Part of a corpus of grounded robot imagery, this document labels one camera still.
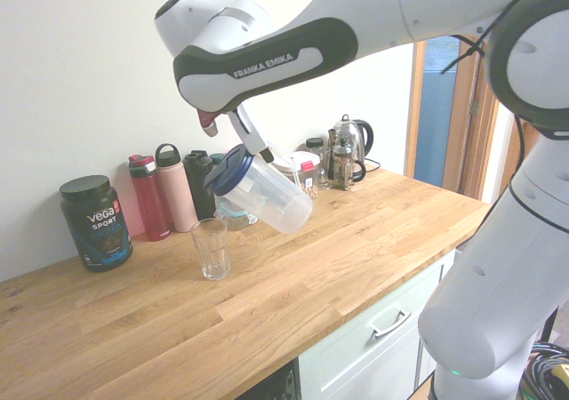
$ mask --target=dishwasher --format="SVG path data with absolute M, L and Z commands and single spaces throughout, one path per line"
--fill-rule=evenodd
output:
M 298 370 L 298 359 L 294 359 L 236 400 L 301 400 Z

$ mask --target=cabinet handle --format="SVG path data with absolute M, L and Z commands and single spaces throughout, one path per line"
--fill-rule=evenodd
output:
M 379 338 L 387 335 L 388 333 L 392 333 L 397 327 L 401 326 L 401 324 L 407 321 L 407 319 L 411 316 L 411 313 L 412 313 L 411 311 L 400 310 L 399 314 L 397 314 L 397 317 L 401 316 L 401 318 L 396 322 L 394 322 L 390 327 L 382 331 L 379 330 L 377 327 L 375 327 L 374 324 L 370 324 L 370 327 L 373 329 L 373 337 L 376 340 L 378 340 Z

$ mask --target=pink water bottle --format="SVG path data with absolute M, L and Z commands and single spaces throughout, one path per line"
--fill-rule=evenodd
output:
M 163 152 L 164 147 L 172 147 L 172 151 Z M 180 233 L 188 232 L 197 223 L 197 216 L 178 149 L 172 144 L 162 144 L 156 149 L 156 164 L 174 228 Z
M 158 182 L 154 157 L 137 154 L 128 160 L 146 237 L 150 242 L 167 238 L 170 235 L 170 217 Z

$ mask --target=kettle handle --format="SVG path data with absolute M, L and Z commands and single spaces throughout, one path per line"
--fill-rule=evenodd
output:
M 354 176 L 354 178 L 353 178 L 354 182 L 359 182 L 365 176 L 365 173 L 366 173 L 365 164 L 363 162 L 360 162 L 359 160 L 354 160 L 354 164 L 357 164 L 359 167 L 362 168 L 362 171 L 360 172 L 360 174 L 357 176 Z
M 353 122 L 357 124 L 357 127 L 365 130 L 367 141 L 364 144 L 364 155 L 367 156 L 373 145 L 373 129 L 370 124 L 364 120 L 353 120 Z

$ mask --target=protein powder tub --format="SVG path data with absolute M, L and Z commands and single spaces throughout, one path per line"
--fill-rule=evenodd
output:
M 60 194 L 61 210 L 88 269 L 107 271 L 131 257 L 131 237 L 116 191 L 106 176 L 71 180 L 60 187 Z

